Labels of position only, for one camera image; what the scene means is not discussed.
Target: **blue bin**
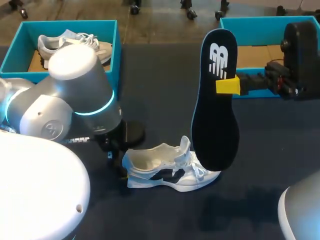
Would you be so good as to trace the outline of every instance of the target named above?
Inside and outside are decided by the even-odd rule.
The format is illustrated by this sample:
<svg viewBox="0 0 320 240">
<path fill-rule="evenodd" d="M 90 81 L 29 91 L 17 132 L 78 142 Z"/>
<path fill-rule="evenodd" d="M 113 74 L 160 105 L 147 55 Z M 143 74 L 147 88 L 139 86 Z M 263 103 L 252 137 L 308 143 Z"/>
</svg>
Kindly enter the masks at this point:
<svg viewBox="0 0 320 240">
<path fill-rule="evenodd" d="M 77 21 L 25 21 L 14 36 L 11 46 L 0 68 L 1 78 L 24 78 L 39 83 L 49 75 L 45 72 L 28 72 L 39 35 L 60 36 L 66 29 L 75 33 L 97 36 L 101 42 L 112 43 L 110 69 L 106 76 L 115 93 L 118 92 L 121 60 L 121 40 L 116 20 L 77 20 Z"/>
<path fill-rule="evenodd" d="M 263 17 L 226 17 L 221 18 L 220 28 L 227 29 L 235 36 L 238 46 L 280 45 L 289 23 L 311 21 L 314 23 L 320 50 L 320 25 L 313 16 L 263 16 Z M 237 73 L 264 73 L 262 67 L 238 68 Z M 234 98 L 270 98 L 278 97 L 269 90 L 250 91 L 247 96 L 234 95 Z"/>
</svg>

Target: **cardboard box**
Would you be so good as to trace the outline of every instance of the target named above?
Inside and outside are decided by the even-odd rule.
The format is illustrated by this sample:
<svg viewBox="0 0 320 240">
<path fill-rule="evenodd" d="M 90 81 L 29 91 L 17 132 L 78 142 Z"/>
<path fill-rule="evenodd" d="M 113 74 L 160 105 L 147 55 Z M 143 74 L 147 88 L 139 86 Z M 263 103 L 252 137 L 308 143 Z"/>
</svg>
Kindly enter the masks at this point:
<svg viewBox="0 0 320 240">
<path fill-rule="evenodd" d="M 283 65 L 284 54 L 279 45 L 239 46 L 236 67 L 264 68 L 268 62 L 275 61 Z"/>
<path fill-rule="evenodd" d="M 233 33 L 238 45 L 237 73 L 264 74 L 265 66 L 272 60 L 283 64 L 284 54 L 279 45 L 287 24 L 310 21 L 315 25 L 320 50 L 320 25 L 313 16 L 264 16 L 221 18 L 220 28 Z M 234 98 L 277 97 L 269 90 L 250 91 L 247 96 Z"/>
<path fill-rule="evenodd" d="M 57 37 L 66 29 L 75 33 L 93 34 L 101 42 L 112 43 L 112 57 L 109 67 L 105 68 L 105 74 L 114 92 L 118 93 L 122 46 L 116 20 L 24 21 L 4 58 L 0 77 L 23 78 L 39 83 L 49 73 L 39 66 L 39 56 L 35 54 L 38 37 Z"/>
</svg>

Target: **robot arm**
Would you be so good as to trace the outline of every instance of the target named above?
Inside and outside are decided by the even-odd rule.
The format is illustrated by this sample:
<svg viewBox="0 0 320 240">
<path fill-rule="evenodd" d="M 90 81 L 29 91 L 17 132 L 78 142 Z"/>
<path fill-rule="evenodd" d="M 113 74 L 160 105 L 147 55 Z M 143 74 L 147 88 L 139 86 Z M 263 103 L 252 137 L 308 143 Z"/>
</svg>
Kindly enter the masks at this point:
<svg viewBox="0 0 320 240">
<path fill-rule="evenodd" d="M 116 93 L 93 49 L 66 46 L 50 58 L 48 71 L 38 84 L 20 78 L 1 80 L 0 120 L 20 134 L 61 142 L 75 114 L 107 152 L 110 142 L 125 149 L 143 140 L 141 124 L 123 121 Z"/>
<path fill-rule="evenodd" d="M 280 47 L 284 52 L 283 65 L 271 61 L 264 68 L 264 75 L 238 74 L 235 79 L 217 80 L 217 93 L 226 93 L 224 84 L 231 84 L 232 89 L 238 89 L 232 93 L 241 96 L 252 90 L 269 89 L 285 100 L 319 99 L 320 56 L 314 24 L 309 21 L 288 24 Z"/>
</svg>

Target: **shoe insole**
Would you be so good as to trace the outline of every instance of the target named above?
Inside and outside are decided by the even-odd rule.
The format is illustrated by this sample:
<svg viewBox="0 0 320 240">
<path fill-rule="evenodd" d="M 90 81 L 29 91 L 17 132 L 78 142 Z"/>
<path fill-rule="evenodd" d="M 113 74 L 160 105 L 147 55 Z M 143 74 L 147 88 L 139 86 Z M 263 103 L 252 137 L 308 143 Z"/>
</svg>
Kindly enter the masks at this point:
<svg viewBox="0 0 320 240">
<path fill-rule="evenodd" d="M 209 171 L 230 167 L 238 151 L 239 128 L 232 95 L 216 93 L 217 80 L 235 77 L 237 57 L 237 42 L 230 31 L 216 29 L 205 36 L 191 138 L 198 160 Z"/>
</svg>

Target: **white shoelace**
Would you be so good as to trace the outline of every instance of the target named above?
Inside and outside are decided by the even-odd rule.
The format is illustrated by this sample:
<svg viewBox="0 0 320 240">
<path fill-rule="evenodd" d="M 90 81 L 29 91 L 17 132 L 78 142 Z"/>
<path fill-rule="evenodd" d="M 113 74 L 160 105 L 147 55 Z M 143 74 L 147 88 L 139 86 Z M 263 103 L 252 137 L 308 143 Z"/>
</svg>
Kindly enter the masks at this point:
<svg viewBox="0 0 320 240">
<path fill-rule="evenodd" d="M 93 34 L 87 34 L 84 32 L 80 32 L 76 36 L 80 37 L 79 41 L 84 45 L 88 45 L 93 49 L 99 48 L 99 41 L 97 39 L 97 36 L 94 36 Z"/>
<path fill-rule="evenodd" d="M 205 176 L 206 174 L 206 169 L 204 169 L 203 166 L 201 166 L 200 164 L 198 164 L 197 162 L 194 162 L 193 159 L 196 158 L 195 153 L 190 152 L 190 159 L 188 159 L 185 163 L 185 166 L 178 166 L 179 168 L 185 168 L 188 166 L 192 166 L 192 169 L 194 171 L 194 175 L 197 179 L 201 179 Z"/>
</svg>

